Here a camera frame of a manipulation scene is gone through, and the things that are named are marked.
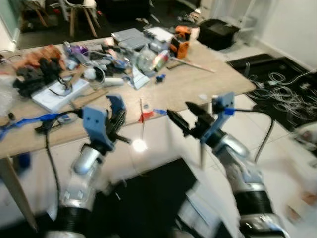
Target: white wall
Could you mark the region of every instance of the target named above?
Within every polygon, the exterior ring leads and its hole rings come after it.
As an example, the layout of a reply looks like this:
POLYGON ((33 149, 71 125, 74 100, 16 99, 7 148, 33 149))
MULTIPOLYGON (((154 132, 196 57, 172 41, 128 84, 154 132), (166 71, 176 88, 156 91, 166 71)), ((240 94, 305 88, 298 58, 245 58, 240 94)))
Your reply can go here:
POLYGON ((0 18, 0 51, 2 50, 15 50, 15 44, 11 41, 10 35, 6 30, 3 20, 0 18))
POLYGON ((316 69, 317 1, 272 0, 269 11, 265 13, 266 17, 260 18, 256 32, 260 42, 307 68, 316 69))

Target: black cable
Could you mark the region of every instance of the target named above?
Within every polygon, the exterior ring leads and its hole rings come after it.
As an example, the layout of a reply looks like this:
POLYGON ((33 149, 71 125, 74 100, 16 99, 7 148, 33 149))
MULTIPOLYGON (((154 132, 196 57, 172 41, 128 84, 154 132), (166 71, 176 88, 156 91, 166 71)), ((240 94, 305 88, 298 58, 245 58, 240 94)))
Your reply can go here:
POLYGON ((269 136, 271 135, 275 120, 270 114, 265 113, 265 112, 261 112, 261 111, 248 110, 248 109, 235 109, 235 111, 237 111, 237 112, 246 112, 246 113, 263 113, 263 114, 268 115, 269 118, 271 119, 271 123, 270 123, 270 126, 269 126, 268 130, 267 130, 266 136, 264 137, 264 140, 263 140, 261 146, 259 147, 258 152, 257 152, 257 154, 256 154, 256 156, 254 158, 254 162, 257 163, 258 160, 259 160, 259 156, 260 156, 260 154, 261 154, 261 152, 262 152, 262 150, 263 150, 263 148, 264 148, 269 136))
POLYGON ((59 198, 60 198, 60 181, 59 181, 59 178, 58 178, 56 165, 55 165, 54 159, 52 157, 50 146, 49 146, 49 132, 48 131, 45 132, 45 149, 46 149, 46 153, 47 153, 47 155, 49 157, 49 160, 50 160, 50 163, 51 163, 51 167, 52 167, 52 170, 53 170, 53 174, 54 174, 54 177, 55 177, 55 184, 56 184, 56 191, 57 191, 57 209, 58 209, 60 207, 60 201, 59 201, 59 198))
POLYGON ((66 111, 66 112, 63 112, 61 114, 59 114, 56 118, 54 118, 51 123, 49 123, 48 127, 46 128, 45 130, 45 149, 46 149, 46 153, 49 157, 49 160, 50 160, 50 163, 51 163, 51 167, 52 167, 52 170, 53 170, 53 174, 54 174, 54 178, 55 178, 55 184, 56 184, 56 191, 57 191, 57 209, 60 207, 60 180, 59 180, 59 177, 58 177, 58 173, 57 173, 57 169, 56 169, 56 165, 55 165, 55 162, 54 162, 54 159, 53 159, 53 156, 52 156, 52 153, 51 153, 51 150, 50 150, 50 144, 49 144, 49 132, 52 128, 52 126, 54 125, 54 123, 57 121, 57 119, 63 115, 66 115, 68 113, 76 113, 78 114, 78 111, 76 110, 73 110, 73 111, 66 111))

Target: red object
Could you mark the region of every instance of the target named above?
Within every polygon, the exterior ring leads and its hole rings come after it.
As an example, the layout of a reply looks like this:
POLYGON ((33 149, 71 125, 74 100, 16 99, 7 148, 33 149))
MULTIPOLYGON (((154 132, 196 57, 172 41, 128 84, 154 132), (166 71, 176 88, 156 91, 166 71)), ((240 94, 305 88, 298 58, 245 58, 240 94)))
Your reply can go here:
POLYGON ((146 119, 149 119, 150 117, 153 117, 154 116, 154 113, 153 112, 149 112, 149 113, 142 113, 140 115, 140 118, 138 120, 138 122, 143 122, 145 121, 146 119))
POLYGON ((54 9, 53 11, 54 11, 55 13, 57 13, 57 14, 61 14, 61 12, 60 12, 59 9, 54 9))

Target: blue cable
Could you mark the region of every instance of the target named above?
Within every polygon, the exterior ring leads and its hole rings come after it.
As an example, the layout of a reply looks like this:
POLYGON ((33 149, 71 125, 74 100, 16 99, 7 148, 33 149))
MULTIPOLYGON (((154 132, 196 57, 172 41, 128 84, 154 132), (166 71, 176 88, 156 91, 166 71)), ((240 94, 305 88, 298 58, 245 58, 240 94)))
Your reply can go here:
POLYGON ((45 114, 36 118, 23 118, 15 123, 12 123, 10 125, 4 126, 2 127, 2 129, 0 130, 0 141, 3 140, 3 138, 5 137, 5 135, 13 128, 19 128, 22 127, 26 124, 31 124, 34 122, 38 122, 38 121, 47 121, 47 120, 52 120, 55 119, 59 116, 59 113, 54 113, 54 114, 45 114))

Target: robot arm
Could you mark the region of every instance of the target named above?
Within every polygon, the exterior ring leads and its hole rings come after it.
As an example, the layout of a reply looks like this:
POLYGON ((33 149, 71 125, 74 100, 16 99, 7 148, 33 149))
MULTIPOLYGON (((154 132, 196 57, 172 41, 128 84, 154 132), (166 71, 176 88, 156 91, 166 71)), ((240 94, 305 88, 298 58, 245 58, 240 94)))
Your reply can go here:
POLYGON ((108 111, 85 107, 80 117, 84 121, 90 144, 85 144, 71 167, 71 178, 61 199, 52 231, 46 238, 84 238, 86 224, 93 208, 96 191, 94 181, 99 175, 105 155, 114 150, 117 139, 130 140, 117 135, 125 123, 126 109, 118 95, 108 95, 111 101, 111 118, 108 111))
POLYGON ((189 110, 198 117, 193 129, 178 113, 167 110, 167 114, 184 136, 192 135, 207 144, 223 164, 241 216, 241 233, 246 238, 288 238, 273 212, 261 171, 251 160, 248 149, 220 129, 234 113, 233 98, 234 94, 229 93, 212 101, 213 112, 218 114, 216 121, 198 105, 187 102, 189 110))

